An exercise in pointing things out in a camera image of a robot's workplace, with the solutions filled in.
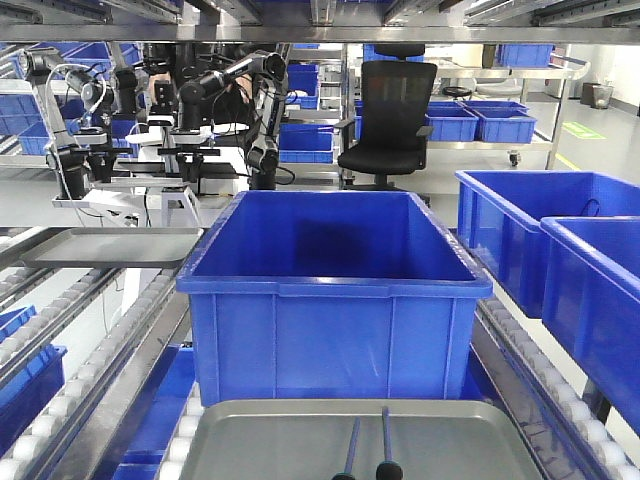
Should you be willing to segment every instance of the chair base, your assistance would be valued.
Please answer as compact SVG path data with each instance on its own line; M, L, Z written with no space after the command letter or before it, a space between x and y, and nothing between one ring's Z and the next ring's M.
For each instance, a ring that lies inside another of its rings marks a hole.
M343 190L356 190L360 192L406 192L406 190L402 190L394 186L393 182L387 181L386 175L376 175L375 183L368 185L353 185L353 184L345 184L343 185ZM431 205L431 197L424 193L416 193L418 197L422 199L427 207Z

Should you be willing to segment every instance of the chair headrest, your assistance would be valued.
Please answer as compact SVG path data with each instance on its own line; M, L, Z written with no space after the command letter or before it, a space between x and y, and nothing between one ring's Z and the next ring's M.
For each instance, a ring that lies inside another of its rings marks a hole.
M373 49L378 55L398 57L401 60L406 60L407 57L424 55L425 52L424 44L422 43L376 43Z

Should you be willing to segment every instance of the black office chair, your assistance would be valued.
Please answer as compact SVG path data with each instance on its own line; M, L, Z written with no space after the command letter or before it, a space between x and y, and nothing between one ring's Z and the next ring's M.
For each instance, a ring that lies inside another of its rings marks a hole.
M347 189L398 190L388 175L407 175L426 166L433 129L424 121L438 67L405 60L424 55L424 45L381 44L375 51L402 60L362 64L362 133L352 146L354 119L336 124L343 132L338 165L375 175L374 185L345 185Z

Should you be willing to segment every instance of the yellow floor line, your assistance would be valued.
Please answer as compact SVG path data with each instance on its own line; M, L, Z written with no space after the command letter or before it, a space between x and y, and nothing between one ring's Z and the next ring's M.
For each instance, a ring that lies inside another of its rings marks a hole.
M581 170L581 168L579 168L575 163L571 162L567 157L565 157L564 155L560 155L559 153L556 153L556 158L558 160L560 160L562 163L564 163L567 167L569 167L571 170L575 170L577 172L579 172Z

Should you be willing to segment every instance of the gray metal tray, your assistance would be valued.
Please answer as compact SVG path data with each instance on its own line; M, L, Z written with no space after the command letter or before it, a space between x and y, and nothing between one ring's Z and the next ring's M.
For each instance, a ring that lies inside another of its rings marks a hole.
M175 268L200 228L70 228L24 253L36 268Z
M329 480L344 468L356 416L353 474L375 479L385 405L393 459L407 480L542 479L507 416L486 403L242 400L206 410L180 480Z

